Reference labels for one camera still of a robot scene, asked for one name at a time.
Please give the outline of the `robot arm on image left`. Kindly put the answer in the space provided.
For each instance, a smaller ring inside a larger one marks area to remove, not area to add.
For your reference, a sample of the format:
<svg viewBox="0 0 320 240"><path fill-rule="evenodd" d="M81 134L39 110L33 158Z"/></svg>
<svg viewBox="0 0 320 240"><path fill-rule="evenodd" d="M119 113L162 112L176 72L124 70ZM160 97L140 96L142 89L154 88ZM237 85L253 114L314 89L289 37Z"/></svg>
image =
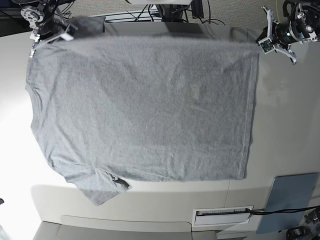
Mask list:
<svg viewBox="0 0 320 240"><path fill-rule="evenodd" d="M78 28L65 17L73 0L14 0L13 3L21 7L20 14L32 29L30 58L45 44L59 39L66 42L74 39Z"/></svg>

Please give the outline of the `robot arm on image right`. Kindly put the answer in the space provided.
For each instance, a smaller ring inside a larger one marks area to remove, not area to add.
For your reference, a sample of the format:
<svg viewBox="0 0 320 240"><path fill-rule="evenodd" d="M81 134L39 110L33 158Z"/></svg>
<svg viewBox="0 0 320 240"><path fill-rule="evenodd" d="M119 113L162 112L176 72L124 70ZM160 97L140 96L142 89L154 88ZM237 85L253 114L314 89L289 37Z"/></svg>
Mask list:
<svg viewBox="0 0 320 240"><path fill-rule="evenodd" d="M282 5L283 17L279 22L267 6L262 7L266 14L267 26L255 42L264 54L282 53L297 63L291 46L294 43L313 43L320 40L320 2L318 0L286 0Z"/></svg>

